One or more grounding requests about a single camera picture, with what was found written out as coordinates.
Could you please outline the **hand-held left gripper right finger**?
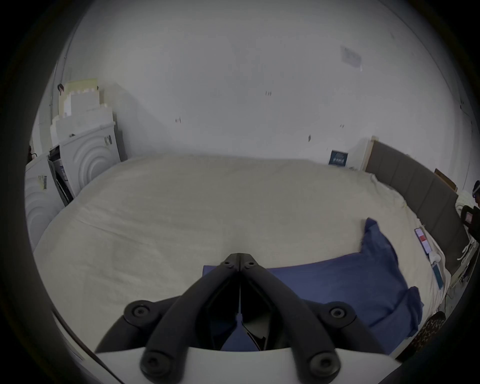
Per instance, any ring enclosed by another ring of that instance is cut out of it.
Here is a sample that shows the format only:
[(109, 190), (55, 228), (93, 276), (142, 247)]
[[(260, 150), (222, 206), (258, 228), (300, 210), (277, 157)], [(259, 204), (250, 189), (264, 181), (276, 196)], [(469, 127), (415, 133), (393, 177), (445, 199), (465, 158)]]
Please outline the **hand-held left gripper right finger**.
[(385, 351), (347, 303), (301, 299), (247, 253), (239, 254), (241, 282), (254, 290), (282, 322), (299, 381), (333, 381), (342, 370), (336, 349), (385, 356)]

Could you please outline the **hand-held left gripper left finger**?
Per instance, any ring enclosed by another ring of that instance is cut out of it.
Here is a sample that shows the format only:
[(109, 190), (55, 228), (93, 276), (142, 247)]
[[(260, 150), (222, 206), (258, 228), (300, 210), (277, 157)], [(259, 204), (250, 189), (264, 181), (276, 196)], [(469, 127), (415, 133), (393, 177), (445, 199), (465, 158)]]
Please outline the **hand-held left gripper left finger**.
[(96, 354), (145, 347), (139, 362), (144, 377), (149, 381), (181, 381), (197, 319), (235, 279), (240, 260), (239, 253), (229, 255), (180, 296), (129, 303), (103, 336)]

